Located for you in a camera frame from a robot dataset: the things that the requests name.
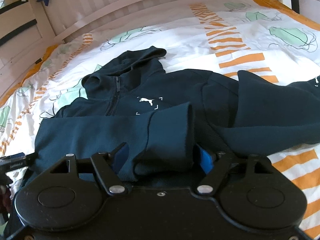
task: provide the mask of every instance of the headboard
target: headboard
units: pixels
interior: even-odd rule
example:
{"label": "headboard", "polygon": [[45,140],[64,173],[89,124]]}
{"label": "headboard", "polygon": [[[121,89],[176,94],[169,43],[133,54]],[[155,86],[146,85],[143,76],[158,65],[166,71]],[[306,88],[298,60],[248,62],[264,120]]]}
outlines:
{"label": "headboard", "polygon": [[[0,9],[0,97],[18,83],[49,45],[93,30],[112,30],[148,11],[196,0],[11,0]],[[300,0],[300,13],[317,20],[320,0]]]}

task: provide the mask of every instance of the puma logo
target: puma logo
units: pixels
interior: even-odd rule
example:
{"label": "puma logo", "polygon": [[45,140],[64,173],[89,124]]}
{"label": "puma logo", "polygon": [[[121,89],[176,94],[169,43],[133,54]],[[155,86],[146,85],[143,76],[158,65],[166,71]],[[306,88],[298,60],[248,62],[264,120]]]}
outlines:
{"label": "puma logo", "polygon": [[149,102],[151,106],[153,106],[153,101],[154,99],[146,99],[146,98],[141,98],[139,102]]}

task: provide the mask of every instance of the silver screw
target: silver screw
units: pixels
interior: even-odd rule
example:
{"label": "silver screw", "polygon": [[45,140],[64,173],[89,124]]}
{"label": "silver screw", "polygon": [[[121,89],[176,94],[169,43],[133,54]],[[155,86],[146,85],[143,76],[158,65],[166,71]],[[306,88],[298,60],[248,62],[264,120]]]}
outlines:
{"label": "silver screw", "polygon": [[25,236],[24,240],[34,240],[34,237],[33,236]]}
{"label": "silver screw", "polygon": [[159,193],[157,193],[157,196],[164,197],[165,196],[165,192],[159,192]]}
{"label": "silver screw", "polygon": [[113,194],[121,194],[125,191],[125,187],[121,185],[114,185],[109,188],[109,191]]}
{"label": "silver screw", "polygon": [[213,191],[213,187],[211,187],[209,185],[200,185],[199,187],[197,187],[197,191],[200,194],[208,194]]}

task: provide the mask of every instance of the mattress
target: mattress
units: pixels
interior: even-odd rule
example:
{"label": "mattress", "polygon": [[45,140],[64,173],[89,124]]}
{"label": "mattress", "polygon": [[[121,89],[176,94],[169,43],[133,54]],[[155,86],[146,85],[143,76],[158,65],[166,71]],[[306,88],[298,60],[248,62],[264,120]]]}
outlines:
{"label": "mattress", "polygon": [[[159,17],[161,24],[150,25]],[[77,97],[86,98],[81,79],[124,51],[152,45],[166,49],[160,62],[167,73],[193,68],[237,79],[237,71],[247,70],[282,86],[320,75],[319,38],[320,25],[276,0],[204,0],[156,11],[117,29],[84,34],[45,57],[0,108],[0,152],[32,153],[41,121]],[[269,158],[305,193],[308,208],[300,228],[316,239],[320,144],[299,145]],[[8,174],[14,181],[12,194],[24,171]]]}

